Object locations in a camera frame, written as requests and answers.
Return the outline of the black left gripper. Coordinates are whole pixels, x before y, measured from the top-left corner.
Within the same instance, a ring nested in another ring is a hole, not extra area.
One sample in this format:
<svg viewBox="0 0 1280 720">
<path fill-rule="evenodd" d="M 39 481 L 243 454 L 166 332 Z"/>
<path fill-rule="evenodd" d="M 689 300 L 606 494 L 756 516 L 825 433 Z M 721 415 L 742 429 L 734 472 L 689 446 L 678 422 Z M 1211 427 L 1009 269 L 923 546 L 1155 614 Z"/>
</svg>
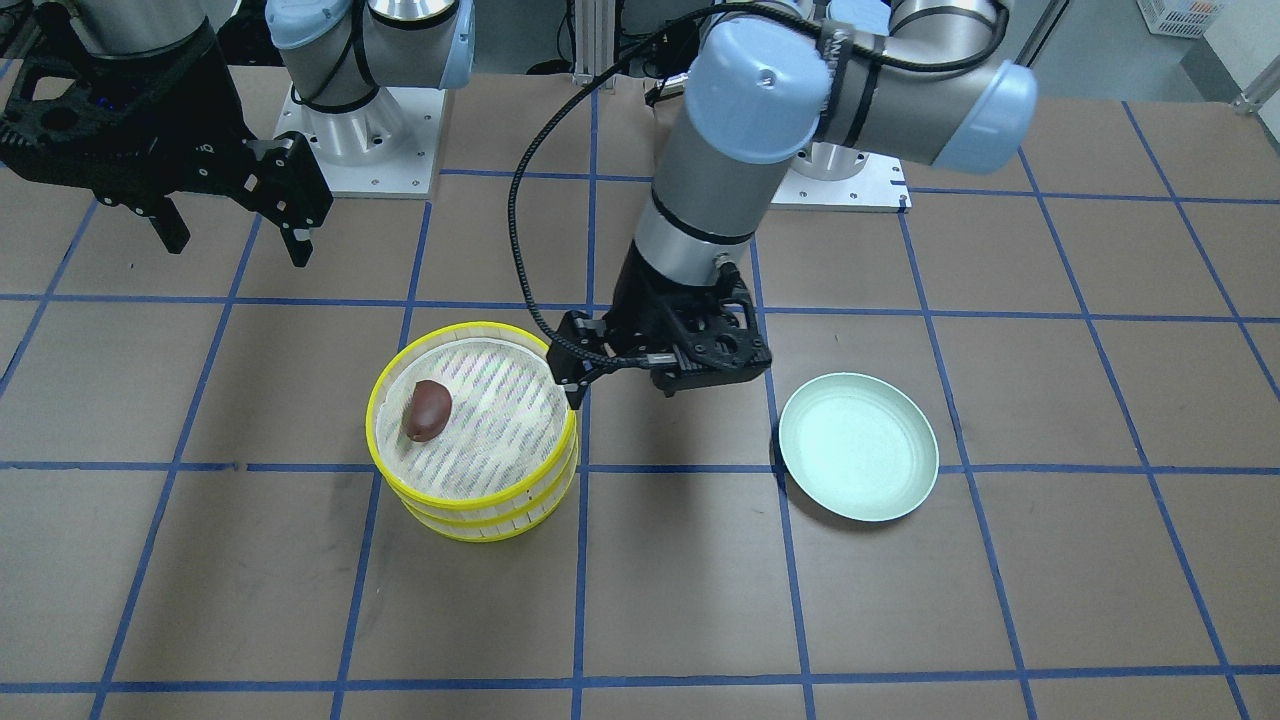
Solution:
<svg viewBox="0 0 1280 720">
<path fill-rule="evenodd" d="M 625 368 L 622 357 L 675 355 L 673 365 L 650 372 L 668 397 L 755 380 L 773 363 L 736 263 L 714 266 L 709 286 L 680 284 L 635 247 L 623 260 L 609 311 L 596 319 L 570 310 L 556 336 L 547 361 L 572 411 L 581 409 L 593 382 Z"/>
</svg>

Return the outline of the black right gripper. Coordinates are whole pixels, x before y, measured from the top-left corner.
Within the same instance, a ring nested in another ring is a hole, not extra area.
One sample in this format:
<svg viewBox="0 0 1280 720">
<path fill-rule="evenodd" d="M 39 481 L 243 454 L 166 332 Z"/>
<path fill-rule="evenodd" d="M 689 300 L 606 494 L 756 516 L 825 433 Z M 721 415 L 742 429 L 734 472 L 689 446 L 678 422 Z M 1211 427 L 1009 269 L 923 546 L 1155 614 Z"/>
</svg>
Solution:
<svg viewBox="0 0 1280 720">
<path fill-rule="evenodd" d="M 3 109 L 3 161 L 148 220 L 169 254 L 175 192 L 223 196 L 279 228 L 297 268 L 334 202 L 305 135 L 261 140 L 200 5 L 37 5 L 36 45 Z"/>
</svg>

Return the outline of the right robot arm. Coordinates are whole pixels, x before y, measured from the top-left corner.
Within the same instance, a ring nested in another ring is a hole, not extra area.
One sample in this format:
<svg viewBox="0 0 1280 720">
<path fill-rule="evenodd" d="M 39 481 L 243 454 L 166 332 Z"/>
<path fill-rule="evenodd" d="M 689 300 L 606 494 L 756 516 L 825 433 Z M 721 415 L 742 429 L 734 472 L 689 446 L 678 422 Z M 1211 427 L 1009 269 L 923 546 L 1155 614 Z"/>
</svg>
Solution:
<svg viewBox="0 0 1280 720">
<path fill-rule="evenodd" d="M 37 1 L 41 38 L 3 108 L 3 161 L 146 218 L 168 252 L 189 229 L 175 192 L 233 200 L 305 266 L 333 205 L 325 164 L 366 165 L 410 141 L 394 88 L 447 91 L 474 67 L 470 1 L 269 1 L 264 19 L 301 127 L 247 126 L 198 1 Z"/>
</svg>

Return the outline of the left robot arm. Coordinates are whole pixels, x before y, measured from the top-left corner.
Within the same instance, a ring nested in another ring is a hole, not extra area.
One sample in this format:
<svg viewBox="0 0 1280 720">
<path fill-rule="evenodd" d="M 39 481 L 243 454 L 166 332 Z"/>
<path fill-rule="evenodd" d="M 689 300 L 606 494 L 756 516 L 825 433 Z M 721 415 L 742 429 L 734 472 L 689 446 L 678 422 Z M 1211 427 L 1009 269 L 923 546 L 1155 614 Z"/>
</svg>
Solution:
<svg viewBox="0 0 1280 720">
<path fill-rule="evenodd" d="M 544 319 L 568 405 L 621 369 L 667 396 L 754 380 L 772 354 L 742 278 L 792 160 L 832 143 L 987 174 L 1019 149 L 1033 70 L 997 51 L 1009 1 L 891 1 L 883 33 L 790 1 L 717 3 L 603 318 Z"/>
</svg>

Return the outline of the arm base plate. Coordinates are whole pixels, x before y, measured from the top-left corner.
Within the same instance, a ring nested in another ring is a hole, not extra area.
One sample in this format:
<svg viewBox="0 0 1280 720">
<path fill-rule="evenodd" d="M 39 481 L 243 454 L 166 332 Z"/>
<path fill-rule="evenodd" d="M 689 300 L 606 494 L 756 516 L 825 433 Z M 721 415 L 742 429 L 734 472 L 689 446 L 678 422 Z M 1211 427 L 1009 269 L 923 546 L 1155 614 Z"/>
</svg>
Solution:
<svg viewBox="0 0 1280 720">
<path fill-rule="evenodd" d="M 306 137 L 338 199 L 431 197 L 451 92 L 384 87 L 358 109 L 320 113 L 287 97 L 276 132 Z"/>
<path fill-rule="evenodd" d="M 771 206 L 801 211 L 905 213 L 913 201 L 897 158 L 812 143 L 791 161 Z"/>
</svg>

